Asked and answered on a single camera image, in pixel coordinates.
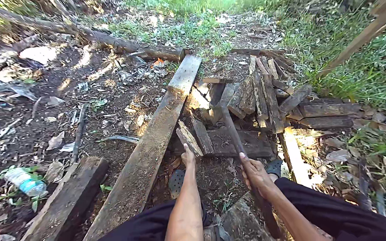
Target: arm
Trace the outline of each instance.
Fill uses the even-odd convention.
[[[317,228],[284,196],[271,180],[270,175],[266,173],[261,162],[248,159],[243,153],[240,153],[239,156],[242,161],[242,176],[248,188],[251,190],[251,182],[257,187],[260,195],[271,202],[295,241],[330,241],[322,236]]]
[[[202,212],[196,184],[196,160],[187,144],[181,155],[186,166],[183,186],[169,217],[166,241],[202,241]]]

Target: hand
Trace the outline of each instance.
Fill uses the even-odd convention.
[[[239,153],[239,157],[242,162],[242,176],[248,189],[251,190],[251,185],[253,185],[259,190],[260,195],[268,200],[276,195],[279,189],[266,173],[263,164],[247,158],[243,152]]]
[[[184,152],[181,154],[181,159],[183,160],[184,165],[187,167],[195,166],[196,165],[196,157],[194,156],[194,153],[190,151],[189,146],[187,143],[184,143]]]

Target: plastic water bottle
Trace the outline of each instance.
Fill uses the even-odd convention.
[[[4,178],[30,197],[42,195],[47,189],[43,181],[34,180],[32,176],[21,167],[9,170],[5,173]]]

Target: person's left hand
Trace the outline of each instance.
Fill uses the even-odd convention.
[[[194,156],[194,153],[190,151],[190,148],[187,145],[187,143],[184,143],[184,150],[186,152],[181,154],[181,159],[183,160],[183,163],[186,166],[186,168],[192,165],[193,166],[196,165],[196,157]]]

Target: wooden plank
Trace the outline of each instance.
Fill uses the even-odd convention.
[[[300,154],[299,146],[293,135],[292,128],[285,128],[284,133],[278,135],[278,137],[284,151],[285,161],[288,166],[291,167],[296,182],[305,187],[312,188],[312,183],[309,179],[309,171]]]
[[[293,120],[301,120],[303,119],[303,115],[300,112],[298,106],[294,107],[287,115],[288,118],[293,119]]]
[[[206,155],[214,152],[214,149],[211,145],[211,140],[209,139],[208,133],[206,132],[206,128],[203,122],[194,119],[194,117],[192,117],[192,122],[197,139],[199,141],[200,146],[202,147],[203,154]]]
[[[252,114],[256,111],[256,99],[254,97],[254,87],[253,87],[252,75],[249,75],[245,78],[244,82],[241,85],[241,96],[239,101],[239,108],[243,110],[246,114]]]
[[[41,210],[33,230],[28,230],[23,241],[65,241],[72,240],[80,225],[84,211],[89,208],[99,190],[108,163],[95,156],[83,157],[78,168],[72,173],[51,205]]]
[[[256,62],[263,73],[262,86],[266,98],[266,103],[268,106],[269,120],[271,125],[273,126],[272,131],[273,133],[281,133],[284,131],[284,125],[279,115],[278,102],[276,100],[276,95],[273,90],[271,75],[265,69],[264,63],[262,63],[260,58],[257,58]]]
[[[178,138],[180,139],[181,143],[187,143],[190,150],[194,153],[196,157],[202,157],[203,153],[199,148],[199,145],[197,145],[197,142],[193,135],[190,133],[189,129],[187,129],[186,125],[182,121],[178,121],[178,125],[180,127],[177,128],[176,133],[178,135]]]
[[[304,117],[325,117],[355,114],[360,111],[361,105],[354,104],[334,104],[334,105],[313,105],[301,106],[300,112]]]
[[[353,125],[352,119],[347,116],[303,118],[299,123],[312,129],[351,127]]]
[[[279,106],[279,111],[283,113],[284,116],[288,114],[294,107],[296,107],[303,99],[306,98],[312,91],[311,85],[302,85],[299,89],[294,91],[294,93],[288,97],[285,101]]]
[[[199,68],[200,58],[187,55],[177,72],[190,73],[188,76],[175,73],[174,77],[184,76],[183,80],[191,86]],[[188,84],[175,81],[172,89],[186,89]],[[141,212],[147,202],[160,163],[165,154],[180,112],[190,90],[174,92],[168,90],[153,115],[147,129],[137,143],[123,170],[108,195],[104,205],[89,228],[84,241],[96,241],[132,216]]]
[[[228,78],[216,78],[216,77],[205,77],[202,80],[204,83],[214,83],[214,84],[227,84],[235,82],[235,79]]]
[[[230,99],[229,103],[227,104],[227,108],[230,110],[230,112],[234,113],[237,117],[240,119],[245,118],[245,112],[239,108],[239,102],[241,101],[241,93],[240,93],[240,86],[239,84],[236,84],[235,86],[235,93],[233,94],[232,98]]]
[[[182,95],[188,95],[200,62],[201,58],[187,54],[169,82],[168,90],[180,91]]]
[[[257,121],[260,127],[269,127],[266,120],[269,119],[268,106],[266,104],[265,93],[263,92],[262,76],[256,70],[253,79],[254,96],[257,106]]]
[[[239,130],[238,134],[241,143],[244,145],[245,151],[248,153],[248,157],[256,158],[275,155],[265,133],[251,130]],[[209,130],[208,136],[211,140],[212,147],[214,148],[214,152],[212,153],[213,156],[238,156],[226,127],[222,127],[218,130]]]

